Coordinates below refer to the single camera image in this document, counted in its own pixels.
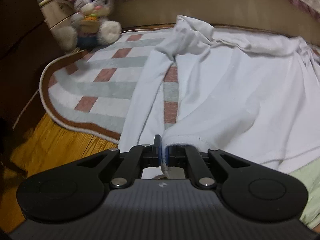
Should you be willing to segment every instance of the checkered mat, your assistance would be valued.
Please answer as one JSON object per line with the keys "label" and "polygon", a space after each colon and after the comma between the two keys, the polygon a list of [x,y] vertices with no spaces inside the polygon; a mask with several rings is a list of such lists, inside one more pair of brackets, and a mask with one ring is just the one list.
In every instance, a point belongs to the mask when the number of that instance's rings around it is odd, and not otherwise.
{"label": "checkered mat", "polygon": [[[108,47],[54,60],[40,80],[47,113],[69,130],[118,143],[144,63],[170,33],[170,28],[125,32]],[[178,96],[177,68],[172,65],[164,79],[166,128],[176,121]]]}

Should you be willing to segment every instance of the white garment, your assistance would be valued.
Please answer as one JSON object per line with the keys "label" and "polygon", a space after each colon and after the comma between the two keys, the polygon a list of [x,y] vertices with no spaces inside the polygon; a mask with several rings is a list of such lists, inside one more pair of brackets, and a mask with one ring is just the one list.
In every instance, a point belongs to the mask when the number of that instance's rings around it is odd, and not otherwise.
{"label": "white garment", "polygon": [[[178,16],[132,96],[119,148],[153,143],[219,148],[289,173],[320,156],[320,67],[298,38],[217,30]],[[164,131],[161,84],[176,60],[177,123]]]}

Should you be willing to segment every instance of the stuffed animal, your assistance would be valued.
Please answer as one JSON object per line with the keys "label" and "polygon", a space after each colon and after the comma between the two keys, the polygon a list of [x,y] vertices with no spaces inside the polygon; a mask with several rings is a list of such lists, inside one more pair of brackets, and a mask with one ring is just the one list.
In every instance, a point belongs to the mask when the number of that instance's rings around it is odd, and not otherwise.
{"label": "stuffed animal", "polygon": [[115,42],[120,35],[119,22],[109,21],[114,0],[76,0],[71,26],[62,27],[53,34],[66,51],[78,47],[86,49]]}

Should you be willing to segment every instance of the plush toy head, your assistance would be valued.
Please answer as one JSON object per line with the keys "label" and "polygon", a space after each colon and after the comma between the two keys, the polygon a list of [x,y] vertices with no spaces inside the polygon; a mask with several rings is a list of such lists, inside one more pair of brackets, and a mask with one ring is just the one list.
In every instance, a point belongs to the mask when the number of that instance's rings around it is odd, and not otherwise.
{"label": "plush toy head", "polygon": [[113,9],[113,0],[76,0],[75,9],[85,16],[108,16]]}

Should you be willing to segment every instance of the white fluffy paw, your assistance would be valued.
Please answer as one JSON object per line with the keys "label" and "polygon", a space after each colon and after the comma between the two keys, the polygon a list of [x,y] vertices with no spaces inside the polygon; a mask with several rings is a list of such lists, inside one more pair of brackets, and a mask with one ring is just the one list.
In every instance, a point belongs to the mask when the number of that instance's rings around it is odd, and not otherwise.
{"label": "white fluffy paw", "polygon": [[104,22],[101,25],[99,32],[100,33],[98,36],[102,38],[99,39],[99,42],[101,44],[110,44],[115,42],[119,38],[121,32],[121,25],[119,22],[114,21]]}
{"label": "white fluffy paw", "polygon": [[77,46],[77,31],[71,26],[59,28],[53,32],[60,47],[65,51],[71,51]]}

